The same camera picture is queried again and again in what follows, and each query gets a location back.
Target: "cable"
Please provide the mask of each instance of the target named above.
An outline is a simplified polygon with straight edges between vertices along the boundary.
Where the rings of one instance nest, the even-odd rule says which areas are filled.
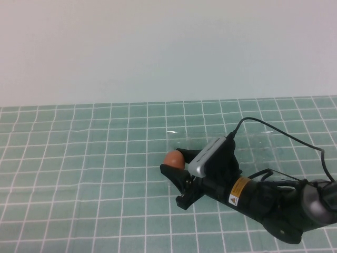
[[[335,181],[334,178],[333,178],[333,177],[331,176],[331,174],[329,173],[328,169],[326,168],[325,159],[324,159],[324,154],[325,154],[325,150],[324,150],[324,149],[315,147],[315,146],[313,146],[313,145],[311,145],[311,144],[309,144],[309,143],[306,143],[306,142],[304,142],[304,141],[301,141],[300,139],[297,139],[296,137],[294,137],[294,136],[292,136],[292,135],[290,135],[290,134],[288,134],[288,133],[282,131],[281,129],[278,129],[278,128],[276,128],[276,127],[274,127],[274,126],[272,126],[272,125],[270,125],[270,124],[268,124],[268,123],[266,123],[266,122],[264,122],[264,121],[262,121],[262,120],[259,120],[259,119],[257,119],[257,118],[253,118],[253,117],[245,117],[245,118],[241,119],[241,120],[239,121],[239,123],[237,124],[236,128],[234,129],[234,131],[232,132],[234,136],[236,135],[237,131],[239,130],[239,128],[240,128],[240,126],[241,126],[241,124],[242,124],[243,121],[245,121],[245,120],[253,120],[253,121],[260,122],[261,124],[264,124],[264,125],[266,125],[267,127],[271,128],[271,129],[274,129],[275,131],[277,131],[277,132],[279,132],[279,133],[281,133],[281,134],[283,134],[283,135],[289,137],[290,139],[292,139],[292,140],[294,140],[294,141],[299,142],[299,143],[302,144],[302,145],[305,145],[305,146],[307,146],[307,147],[309,147],[309,148],[311,148],[311,149],[315,149],[315,150],[320,151],[320,152],[321,152],[321,162],[322,162],[323,170],[324,170],[326,176],[330,179],[331,182],[334,182],[334,181]]]

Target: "yellow warning sticker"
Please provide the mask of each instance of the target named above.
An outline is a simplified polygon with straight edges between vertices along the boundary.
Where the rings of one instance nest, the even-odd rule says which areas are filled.
[[[246,186],[246,184],[250,181],[249,178],[240,177],[234,184],[231,194],[229,196],[228,202],[234,206],[237,206],[237,203],[239,201],[239,197],[241,195],[241,192],[243,188]]]

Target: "small ball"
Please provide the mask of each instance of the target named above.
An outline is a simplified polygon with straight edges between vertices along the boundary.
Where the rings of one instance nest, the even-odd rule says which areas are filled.
[[[165,159],[164,159],[164,164],[168,166],[172,166],[174,168],[184,170],[185,169],[185,159],[183,154],[181,154],[177,150],[173,150],[169,153],[167,153]]]

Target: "black cable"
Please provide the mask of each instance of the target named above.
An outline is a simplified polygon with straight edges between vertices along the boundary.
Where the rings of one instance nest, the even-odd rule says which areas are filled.
[[[294,137],[294,136],[292,136],[292,135],[290,135],[290,134],[288,134],[288,133],[282,131],[281,129],[278,129],[278,128],[276,128],[276,127],[274,127],[274,126],[272,126],[272,125],[270,125],[270,124],[268,124],[268,123],[266,123],[266,122],[264,122],[264,121],[262,121],[262,120],[259,120],[259,119],[257,119],[257,118],[253,118],[253,117],[245,117],[245,118],[243,118],[242,120],[240,120],[239,123],[237,124],[236,128],[235,128],[234,131],[232,132],[232,133],[234,134],[234,136],[236,135],[237,131],[239,130],[239,128],[240,128],[242,122],[245,121],[245,120],[253,120],[253,121],[260,122],[261,124],[264,124],[264,125],[266,125],[267,127],[271,128],[271,129],[274,129],[275,131],[277,131],[277,132],[279,132],[279,133],[281,133],[281,134],[283,134],[283,135],[289,137],[290,139],[293,139],[294,141],[299,142],[299,143],[302,144],[302,145],[305,145],[305,146],[307,146],[307,147],[309,147],[309,148],[311,148],[311,149],[315,149],[315,150],[320,151],[320,152],[321,152],[321,162],[322,162],[323,170],[324,170],[326,176],[330,179],[331,182],[334,182],[334,181],[335,181],[334,178],[333,178],[333,177],[331,176],[331,174],[329,173],[328,169],[326,168],[325,159],[324,159],[324,154],[325,154],[325,150],[324,150],[324,149],[315,147],[315,146],[313,146],[313,145],[311,145],[311,144],[309,144],[309,143],[306,143],[306,142],[304,142],[304,141],[301,141],[300,139],[297,139],[296,137]]]

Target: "green cutting mat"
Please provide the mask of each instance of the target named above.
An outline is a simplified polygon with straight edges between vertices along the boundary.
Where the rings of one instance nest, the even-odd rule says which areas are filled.
[[[327,96],[1,108],[0,252],[337,252],[337,226],[287,245],[208,197],[184,211],[158,168],[175,146],[202,147],[253,116],[324,147],[336,177],[336,105]],[[241,128],[245,172],[260,169],[253,136],[275,157],[261,164],[325,179],[316,152],[266,130]]]

